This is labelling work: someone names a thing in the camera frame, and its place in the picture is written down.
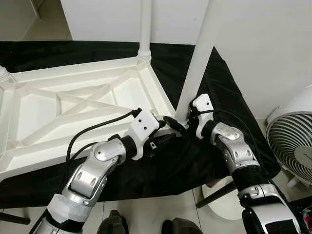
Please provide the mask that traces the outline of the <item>white round floor base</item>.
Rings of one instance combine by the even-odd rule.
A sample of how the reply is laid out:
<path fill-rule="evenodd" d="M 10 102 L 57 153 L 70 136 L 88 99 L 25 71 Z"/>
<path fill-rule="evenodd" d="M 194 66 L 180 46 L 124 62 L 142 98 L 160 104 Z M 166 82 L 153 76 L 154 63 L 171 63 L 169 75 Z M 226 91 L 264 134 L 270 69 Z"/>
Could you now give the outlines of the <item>white round floor base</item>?
<path fill-rule="evenodd" d="M 217 181 L 215 185 L 208 187 L 207 185 L 201 186 L 201 196 L 206 198 L 217 190 L 222 189 L 229 183 L 231 177 L 226 177 Z M 238 198 L 238 190 L 234 189 L 231 192 L 228 192 L 224 196 L 217 198 L 215 201 L 212 201 L 207 205 L 207 207 L 212 210 L 217 216 L 224 218 L 225 220 L 241 220 L 242 212 L 244 208 L 240 205 L 240 199 Z"/>

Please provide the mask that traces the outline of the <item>dark grey robot right foot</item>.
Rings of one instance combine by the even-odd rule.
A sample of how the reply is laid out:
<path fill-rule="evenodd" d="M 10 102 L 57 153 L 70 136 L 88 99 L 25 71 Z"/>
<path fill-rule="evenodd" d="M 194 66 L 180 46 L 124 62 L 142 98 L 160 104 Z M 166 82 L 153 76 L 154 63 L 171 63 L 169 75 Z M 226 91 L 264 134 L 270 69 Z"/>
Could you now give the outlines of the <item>dark grey robot right foot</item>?
<path fill-rule="evenodd" d="M 165 220 L 160 234 L 203 234 L 201 228 L 193 221 L 184 218 Z"/>

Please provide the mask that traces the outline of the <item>white plastic table top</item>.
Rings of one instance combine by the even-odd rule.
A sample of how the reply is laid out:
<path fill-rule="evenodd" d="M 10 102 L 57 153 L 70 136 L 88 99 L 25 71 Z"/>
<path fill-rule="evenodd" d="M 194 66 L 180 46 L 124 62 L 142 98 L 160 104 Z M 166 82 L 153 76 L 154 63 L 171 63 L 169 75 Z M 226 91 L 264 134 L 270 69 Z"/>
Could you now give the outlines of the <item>white plastic table top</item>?
<path fill-rule="evenodd" d="M 152 63 L 136 57 L 11 73 L 0 82 L 0 181 L 65 162 L 83 129 L 134 109 L 175 109 Z"/>

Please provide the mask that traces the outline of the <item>black tablecloth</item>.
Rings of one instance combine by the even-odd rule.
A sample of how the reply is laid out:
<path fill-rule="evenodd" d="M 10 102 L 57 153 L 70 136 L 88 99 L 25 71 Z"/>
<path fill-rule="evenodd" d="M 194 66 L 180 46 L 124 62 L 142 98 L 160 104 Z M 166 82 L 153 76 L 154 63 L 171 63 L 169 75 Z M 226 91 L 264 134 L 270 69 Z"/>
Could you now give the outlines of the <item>black tablecloth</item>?
<path fill-rule="evenodd" d="M 10 72 L 33 71 L 61 65 L 122 59 L 137 55 L 137 42 L 114 41 L 0 41 L 0 65 Z M 177 105 L 193 45 L 150 45 L 151 65 L 172 105 Z M 239 128 L 261 160 L 265 176 L 277 175 L 279 166 L 256 119 L 252 115 L 231 67 L 213 49 L 200 92 L 210 94 L 218 117 Z M 54 165 L 0 181 L 0 209 L 46 206 L 60 182 L 62 165 Z M 164 154 L 130 160 L 112 172 L 100 201 L 131 200 L 178 195 L 207 181 L 228 175 L 220 151 L 211 144 L 176 139 Z"/>

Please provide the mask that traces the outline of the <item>dark grey robot left foot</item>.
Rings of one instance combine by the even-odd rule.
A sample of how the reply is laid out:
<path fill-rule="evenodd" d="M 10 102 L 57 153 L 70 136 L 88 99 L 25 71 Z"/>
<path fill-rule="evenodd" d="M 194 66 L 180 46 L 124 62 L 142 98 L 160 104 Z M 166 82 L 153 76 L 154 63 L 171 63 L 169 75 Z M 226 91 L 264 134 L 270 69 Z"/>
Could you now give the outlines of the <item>dark grey robot left foot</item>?
<path fill-rule="evenodd" d="M 127 220 L 118 210 L 111 210 L 99 225 L 96 234 L 129 234 Z"/>

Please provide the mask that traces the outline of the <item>white plastic table leg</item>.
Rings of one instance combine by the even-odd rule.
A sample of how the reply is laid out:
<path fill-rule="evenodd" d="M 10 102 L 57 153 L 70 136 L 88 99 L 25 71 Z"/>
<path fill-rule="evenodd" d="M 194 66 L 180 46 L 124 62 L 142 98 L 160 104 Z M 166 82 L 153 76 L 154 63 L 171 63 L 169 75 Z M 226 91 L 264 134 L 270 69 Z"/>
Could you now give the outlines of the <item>white plastic table leg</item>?
<path fill-rule="evenodd" d="M 11 72 L 9 72 L 5 67 L 0 65 L 0 82 L 10 82 L 13 78 Z"/>
<path fill-rule="evenodd" d="M 203 80 L 227 4 L 228 0 L 209 0 L 207 4 L 200 33 L 197 37 L 189 69 L 175 110 L 174 118 L 182 125 L 186 125 L 188 122 L 189 103 L 195 99 L 200 83 Z"/>
<path fill-rule="evenodd" d="M 141 0 L 140 9 L 140 38 L 137 60 L 147 62 L 151 60 L 150 36 L 152 23 L 153 0 Z"/>

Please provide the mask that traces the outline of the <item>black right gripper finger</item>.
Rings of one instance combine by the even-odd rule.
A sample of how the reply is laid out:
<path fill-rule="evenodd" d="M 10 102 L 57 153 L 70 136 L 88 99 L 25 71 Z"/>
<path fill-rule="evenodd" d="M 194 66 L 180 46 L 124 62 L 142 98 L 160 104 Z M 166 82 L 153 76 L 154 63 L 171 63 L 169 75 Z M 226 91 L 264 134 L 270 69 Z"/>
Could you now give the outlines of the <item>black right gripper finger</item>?
<path fill-rule="evenodd" d="M 178 120 L 170 116 L 163 116 L 165 125 L 170 128 L 170 132 L 175 134 L 177 137 L 184 137 L 187 135 L 187 129 Z"/>

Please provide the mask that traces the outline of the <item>white floor fan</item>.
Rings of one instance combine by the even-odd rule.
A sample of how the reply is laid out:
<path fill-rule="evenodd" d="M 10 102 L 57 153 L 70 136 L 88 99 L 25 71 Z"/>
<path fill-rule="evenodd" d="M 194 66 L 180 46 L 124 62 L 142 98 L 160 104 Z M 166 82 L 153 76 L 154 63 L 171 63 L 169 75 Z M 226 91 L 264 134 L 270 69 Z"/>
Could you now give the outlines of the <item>white floor fan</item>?
<path fill-rule="evenodd" d="M 294 175 L 288 186 L 312 187 L 312 87 L 276 107 L 267 121 L 267 141 L 281 167 Z"/>

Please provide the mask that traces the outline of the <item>black metal table leg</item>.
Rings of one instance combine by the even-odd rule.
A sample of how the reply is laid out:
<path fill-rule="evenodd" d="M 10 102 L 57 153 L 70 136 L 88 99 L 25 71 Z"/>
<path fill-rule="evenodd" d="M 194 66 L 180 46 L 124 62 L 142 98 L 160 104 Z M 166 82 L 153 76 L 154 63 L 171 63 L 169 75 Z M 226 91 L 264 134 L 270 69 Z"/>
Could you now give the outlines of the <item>black metal table leg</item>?
<path fill-rule="evenodd" d="M 9 221 L 11 223 L 29 225 L 30 218 L 0 212 L 0 221 Z"/>
<path fill-rule="evenodd" d="M 223 197 L 234 190 L 236 190 L 236 185 L 234 185 L 234 183 L 231 181 L 230 183 L 227 183 L 227 185 L 225 185 L 221 189 L 218 189 L 214 193 L 198 201 L 195 207 L 197 209 L 201 209 L 202 207 L 205 207 L 205 205 L 210 204 L 212 201 L 218 200 L 220 197 Z"/>

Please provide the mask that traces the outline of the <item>dark grey robot foot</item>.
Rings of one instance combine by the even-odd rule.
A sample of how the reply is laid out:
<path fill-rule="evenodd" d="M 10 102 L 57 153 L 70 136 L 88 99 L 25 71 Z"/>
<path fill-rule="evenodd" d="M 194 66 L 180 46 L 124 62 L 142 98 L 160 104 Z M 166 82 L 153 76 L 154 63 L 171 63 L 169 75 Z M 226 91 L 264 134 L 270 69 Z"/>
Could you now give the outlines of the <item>dark grey robot foot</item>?
<path fill-rule="evenodd" d="M 165 220 L 160 234 L 203 234 L 201 228 L 193 221 L 184 218 Z"/>
<path fill-rule="evenodd" d="M 118 210 L 111 210 L 99 225 L 96 234 L 129 234 L 127 220 Z"/>

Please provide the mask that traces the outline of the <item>magenta round object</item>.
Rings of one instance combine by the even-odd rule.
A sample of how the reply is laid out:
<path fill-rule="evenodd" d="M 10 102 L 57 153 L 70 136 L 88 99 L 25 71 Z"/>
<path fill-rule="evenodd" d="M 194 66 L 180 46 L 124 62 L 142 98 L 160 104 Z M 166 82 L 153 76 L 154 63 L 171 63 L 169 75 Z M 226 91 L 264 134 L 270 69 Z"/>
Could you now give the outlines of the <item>magenta round object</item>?
<path fill-rule="evenodd" d="M 306 231 L 310 232 L 311 228 L 312 228 L 312 216 L 310 215 L 304 215 L 303 216 L 303 221 L 306 225 Z"/>

